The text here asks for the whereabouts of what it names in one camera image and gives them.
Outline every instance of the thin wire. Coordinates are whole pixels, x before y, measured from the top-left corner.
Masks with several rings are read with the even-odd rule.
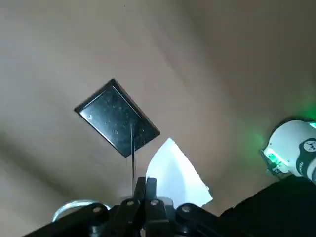
[[[132,195],[135,189],[135,136],[134,136],[134,129],[133,125],[130,125],[130,139],[131,139],[131,153],[132,153]]]
[[[91,205],[93,203],[97,203],[96,201],[93,200],[75,200],[75,201],[71,201],[65,205],[63,205],[62,207],[60,207],[55,214],[53,215],[52,218],[52,222],[55,222],[58,218],[58,216],[60,216],[63,212],[75,208],[75,207],[80,207],[80,206],[88,206]],[[107,205],[104,205],[108,210],[110,210],[110,207]]]

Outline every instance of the screw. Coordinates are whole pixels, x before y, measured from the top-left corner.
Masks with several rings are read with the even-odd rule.
[[[100,208],[99,206],[97,206],[97,207],[95,207],[95,208],[93,208],[93,212],[94,213],[97,213],[97,212],[99,212],[99,211],[101,211],[102,210],[102,208]]]
[[[132,205],[134,205],[134,202],[133,202],[133,201],[128,201],[128,202],[127,202],[127,205],[128,205],[128,206],[132,206]]]
[[[188,206],[183,206],[183,207],[181,208],[181,210],[182,210],[183,212],[185,212],[185,213],[188,213],[188,212],[190,212],[190,207],[188,207]]]
[[[158,200],[152,200],[152,201],[150,202],[150,204],[151,204],[152,206],[157,206],[157,205],[159,204],[159,201],[158,201]]]

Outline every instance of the beige surface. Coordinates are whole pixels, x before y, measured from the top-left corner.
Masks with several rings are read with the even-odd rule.
[[[73,112],[112,77],[161,131],[137,152],[139,176],[171,137],[216,214],[271,183],[258,156],[271,129],[316,119],[314,11],[312,0],[0,1],[1,229],[19,236],[65,201],[130,194],[130,163]]]

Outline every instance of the metal rod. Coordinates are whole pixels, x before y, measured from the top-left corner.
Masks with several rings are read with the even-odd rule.
[[[131,139],[131,153],[132,153],[132,195],[134,194],[134,189],[136,186],[135,181],[135,169],[136,169],[136,161],[135,161],[135,136],[133,125],[130,125],[130,139]]]

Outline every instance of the black cloth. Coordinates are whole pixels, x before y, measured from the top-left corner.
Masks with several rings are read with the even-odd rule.
[[[291,175],[221,215],[254,237],[316,237],[316,185]]]

